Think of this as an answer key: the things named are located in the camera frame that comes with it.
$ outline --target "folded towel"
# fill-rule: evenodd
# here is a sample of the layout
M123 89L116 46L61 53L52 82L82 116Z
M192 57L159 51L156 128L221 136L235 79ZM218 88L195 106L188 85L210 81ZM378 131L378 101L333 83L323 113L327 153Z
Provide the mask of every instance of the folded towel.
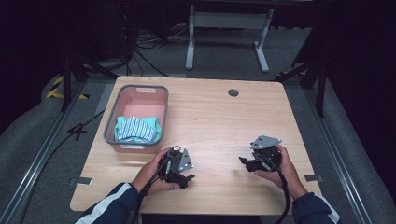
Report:
M139 119L119 116L114 130L116 141L155 143L161 138L162 128L157 117Z

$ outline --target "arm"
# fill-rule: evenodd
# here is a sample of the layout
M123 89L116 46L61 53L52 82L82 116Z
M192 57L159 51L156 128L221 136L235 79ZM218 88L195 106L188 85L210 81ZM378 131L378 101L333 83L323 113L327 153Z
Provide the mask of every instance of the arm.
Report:
M292 214L295 223L341 224L337 212L325 198L307 193L293 202Z
M118 184L99 203L87 209L76 222L82 223L125 223L130 211L136 209L138 192L129 183Z
M87 209L76 223L125 223L130 211L136 209L140 190L154 176L160 159L169 150L161 150L151 162L143 166L132 183L118 184L102 201ZM148 194L167 189L178 189L178 184L157 179Z
M294 222L297 224L340 224L340 217L326 199L314 195L314 193L308 193L298 177L297 171L290 160L288 151L282 146L276 147L282 154L280 169L288 181L289 194L294 200L292 207ZM274 182L277 187L282 189L282 181L277 172L257 170L254 174Z

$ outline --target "metal rail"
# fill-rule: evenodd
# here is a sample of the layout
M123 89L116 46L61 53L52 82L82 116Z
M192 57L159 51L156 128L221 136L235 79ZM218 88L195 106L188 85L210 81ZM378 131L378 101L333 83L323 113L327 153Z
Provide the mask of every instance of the metal rail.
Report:
M332 134L329 131L329 128L323 118L321 118L318 114L316 108L316 100L313 92L309 89L304 89L304 95L308 100L308 103L315 114L317 122L321 131L323 132L324 138L326 140L327 149L329 152L329 156L332 160L332 164L334 165L335 171L340 178L341 184L346 192L346 196L349 199L349 202L352 206L353 212L355 213L356 218L361 224L372 224L372 220L370 219L367 210L361 200L361 196L356 189L355 183L349 174L349 171L340 155L337 145L334 143L332 138Z
M0 217L0 224L13 223L16 215L26 204L26 200L28 199L29 195L33 193L32 190L35 182L38 181L40 172L45 168L44 165L53 150L53 145L55 144L56 137L58 136L59 131L61 130L64 122L66 121L68 114L72 110L74 103L77 101L79 95L82 93L84 86L85 83L76 83L70 105L66 108L64 112L61 112L58 118L55 120L51 130L49 131L49 135L39 149L31 166L25 173L22 182L20 183L18 189L14 193L14 196L8 203L6 210Z

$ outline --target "grommet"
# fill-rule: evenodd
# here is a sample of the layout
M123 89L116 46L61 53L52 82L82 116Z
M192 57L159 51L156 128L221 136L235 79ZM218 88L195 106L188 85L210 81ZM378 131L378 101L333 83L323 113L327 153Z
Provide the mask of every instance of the grommet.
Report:
M228 94L231 95L231 96L233 96L233 97L235 97L235 96L238 96L238 95L239 95L239 91L236 90L236 89L229 89L229 90L228 90Z

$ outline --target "hand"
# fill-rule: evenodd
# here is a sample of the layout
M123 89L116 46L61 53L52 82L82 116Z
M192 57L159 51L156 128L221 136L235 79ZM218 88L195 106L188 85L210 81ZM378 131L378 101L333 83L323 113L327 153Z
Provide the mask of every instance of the hand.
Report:
M288 181L288 189L290 196L296 200L301 196L305 195L308 191L301 183L296 168L289 158L288 151L282 147L281 145L276 146L282 154L282 162L280 164L280 170L282 171L283 176L285 176ZM282 181L280 180L278 172L266 172L263 170L257 170L254 172L254 175L260 176L264 179L270 180L275 183L275 185L282 189Z
M154 174L157 172L160 159L166 155L166 153L170 150L171 148L166 148L161 150L157 155L155 155L154 159L152 161L146 163L142 169L139 171L137 174L136 178L134 181L132 181L132 185L137 189L138 192L142 190L143 187L150 181L150 179L154 176ZM168 189L178 189L179 185L175 183L166 183L164 181L161 181L160 178L158 178L154 183L152 184L148 194L154 194L157 191L160 190L168 190Z

